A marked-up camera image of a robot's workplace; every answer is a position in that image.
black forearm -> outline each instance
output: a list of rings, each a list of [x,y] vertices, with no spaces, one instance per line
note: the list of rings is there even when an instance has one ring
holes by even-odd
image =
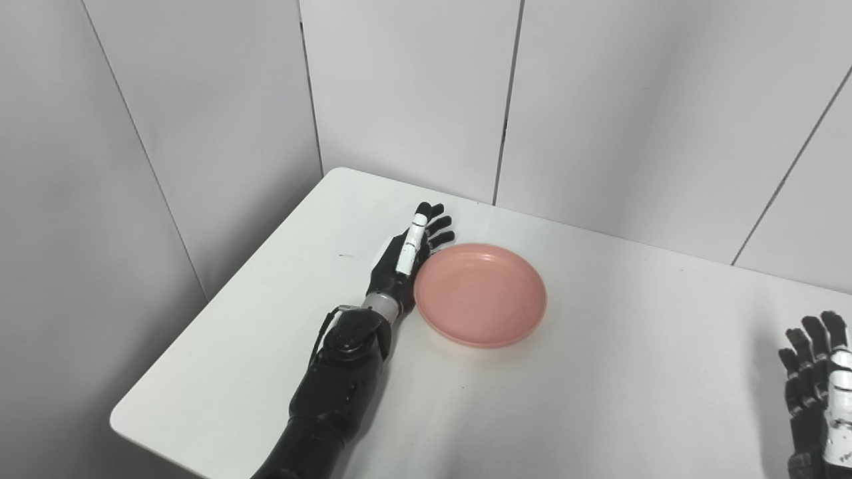
[[[384,327],[385,319],[371,310],[340,316],[293,395],[290,421],[256,479],[331,475],[376,393],[385,356],[377,331]]]

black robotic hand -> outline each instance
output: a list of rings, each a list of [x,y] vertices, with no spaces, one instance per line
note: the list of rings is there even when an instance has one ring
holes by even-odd
[[[826,311],[787,330],[793,349],[778,354],[787,370],[785,399],[795,453],[791,479],[852,478],[852,353],[846,323]]]
[[[452,224],[452,218],[441,216],[443,213],[444,205],[440,203],[432,206],[424,201],[420,204],[415,221],[406,231],[390,240],[388,249],[373,268],[370,286],[367,288],[368,295],[378,293],[393,298],[400,306],[400,315],[414,308],[414,279],[417,271],[436,248],[456,238],[452,231],[440,233]],[[408,243],[412,230],[416,228],[423,229],[419,245]],[[406,261],[410,262],[411,266],[400,265],[400,262]]]
[[[373,268],[361,306],[340,306],[325,317],[291,399],[290,420],[256,479],[331,475],[377,393],[389,358],[391,323],[414,308],[417,271],[435,248],[455,239],[452,231],[439,233],[452,224],[449,216],[440,216],[443,212],[443,205],[421,203],[411,226],[390,241]]]

white table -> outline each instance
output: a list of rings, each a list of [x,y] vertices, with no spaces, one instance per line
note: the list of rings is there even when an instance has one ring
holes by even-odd
[[[415,311],[347,478],[786,477],[775,351],[852,297],[353,170],[332,171],[112,412],[122,436],[210,479],[246,479],[287,421],[325,314],[360,303],[420,201],[458,242],[524,256],[547,285],[530,337],[471,349]]]

white finger segment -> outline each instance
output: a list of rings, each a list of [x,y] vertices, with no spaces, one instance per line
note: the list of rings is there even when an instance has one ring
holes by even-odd
[[[408,228],[406,242],[402,245],[400,251],[400,259],[396,262],[396,271],[405,276],[412,275],[414,268],[414,260],[417,258],[417,252],[420,251],[420,245],[423,242],[423,234],[426,231],[426,223],[429,219],[420,213],[414,215],[414,221]]]
[[[832,362],[840,367],[852,369],[852,353],[847,349],[837,349],[832,353]]]
[[[852,372],[834,371],[828,377],[827,438],[823,459],[852,467]]]

robotic arm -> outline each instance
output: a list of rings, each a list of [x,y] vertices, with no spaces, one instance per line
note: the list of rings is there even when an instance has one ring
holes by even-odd
[[[826,311],[787,330],[793,349],[778,354],[787,370],[785,399],[795,453],[791,479],[852,479],[852,352],[846,323]]]
[[[361,306],[340,306],[325,317],[308,371],[290,402],[284,434],[254,478],[331,475],[375,395],[388,359],[391,325],[414,308],[420,266],[435,248],[455,239],[452,231],[439,233],[452,223],[449,216],[440,216],[443,212],[443,205],[421,203],[412,225],[390,241],[373,268]]]

